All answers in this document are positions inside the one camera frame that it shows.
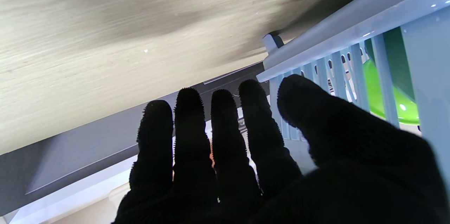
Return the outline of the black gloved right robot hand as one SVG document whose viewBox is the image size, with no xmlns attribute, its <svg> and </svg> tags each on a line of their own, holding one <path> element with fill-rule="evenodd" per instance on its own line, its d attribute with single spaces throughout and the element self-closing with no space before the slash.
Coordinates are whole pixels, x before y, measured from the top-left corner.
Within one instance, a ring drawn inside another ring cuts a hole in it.
<svg viewBox="0 0 450 224">
<path fill-rule="evenodd" d="M 254 171 L 232 94 L 212 95 L 212 142 L 194 88 L 175 110 L 149 102 L 115 224 L 448 224 L 449 200 L 429 143 L 291 75 L 277 106 L 302 131 L 316 169 L 303 175 L 264 89 L 238 88 Z"/>
</svg>

